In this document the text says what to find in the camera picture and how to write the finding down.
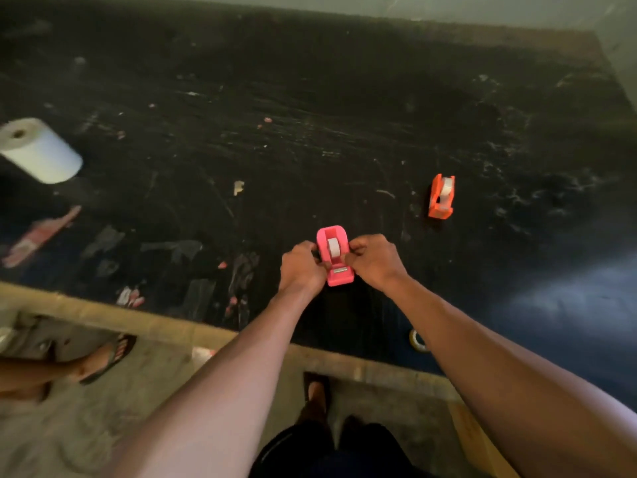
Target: hand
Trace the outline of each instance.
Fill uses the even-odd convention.
[[[321,291],[327,280],[327,266],[312,255],[316,248],[315,243],[303,241],[283,255],[279,292],[299,289],[314,298]]]
[[[381,292],[394,277],[406,277],[396,245],[381,234],[359,236],[350,241],[350,251],[343,256],[346,265]]]

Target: forearm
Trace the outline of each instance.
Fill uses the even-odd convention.
[[[125,444],[111,475],[247,476],[294,327],[312,296],[277,294]]]
[[[560,476],[637,473],[637,423],[631,410],[483,327],[409,277],[395,279],[386,294],[526,476],[558,468]]]

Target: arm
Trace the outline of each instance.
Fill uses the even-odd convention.
[[[327,276],[312,249],[305,241],[283,255],[279,291],[266,310],[120,447],[106,476],[248,475],[292,332]]]
[[[635,413],[422,287],[384,236],[350,246],[346,264],[398,305],[524,477],[637,476]]]

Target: person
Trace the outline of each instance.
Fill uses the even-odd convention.
[[[53,381],[86,385],[95,382],[131,352],[136,338],[118,335],[93,353],[66,362],[55,362],[55,347],[48,349],[45,361],[0,357],[0,400],[42,402]]]
[[[358,237],[350,248],[345,263],[409,318],[522,477],[637,476],[637,415],[630,409],[428,291],[408,275],[384,236]],[[363,433],[366,426],[354,427],[344,437],[346,449],[337,452],[322,418],[314,418],[310,429],[312,414],[322,416],[326,410],[318,380],[308,389],[301,422],[254,461],[294,327],[325,284],[327,269],[313,250],[315,245],[305,241],[283,255],[278,292],[263,313],[121,443],[106,476],[398,477],[413,472],[379,425]]]

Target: scratched black surface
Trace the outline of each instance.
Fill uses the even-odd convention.
[[[85,160],[54,186],[0,160],[3,253],[83,208],[3,280],[107,303],[137,286],[144,310],[240,329],[293,244],[332,224],[384,232],[427,287],[637,409],[637,119],[603,63],[455,42],[453,26],[0,4],[0,118],[41,118]],[[456,212],[431,222],[439,172],[457,178]],[[108,225],[123,239],[82,257]],[[141,251],[183,240],[203,245],[192,260]],[[323,293],[294,341],[439,372],[409,329],[357,281]]]

